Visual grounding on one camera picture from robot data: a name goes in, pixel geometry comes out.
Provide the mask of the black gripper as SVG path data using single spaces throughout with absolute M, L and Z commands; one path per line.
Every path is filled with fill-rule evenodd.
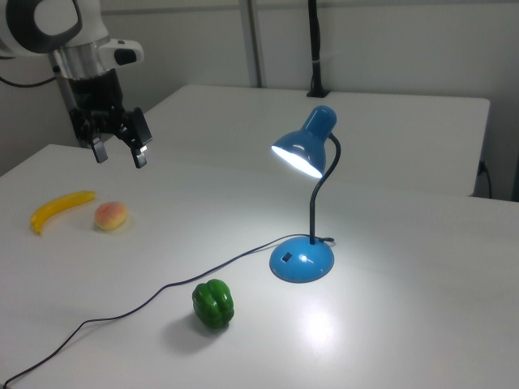
M 88 79 L 66 79 L 59 75 L 58 86 L 75 137 L 92 150 L 98 164 L 108 159 L 101 134 L 122 140 L 130 148 L 137 169 L 147 164 L 145 151 L 152 141 L 151 131 L 142 109 L 123 108 L 115 70 Z

